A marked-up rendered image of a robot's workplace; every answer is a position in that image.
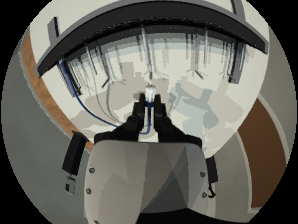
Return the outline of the white ethernet plug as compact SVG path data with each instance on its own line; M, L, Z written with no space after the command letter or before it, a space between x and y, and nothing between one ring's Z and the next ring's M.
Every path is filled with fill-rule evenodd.
M146 86L145 107L154 107L155 103L155 86Z

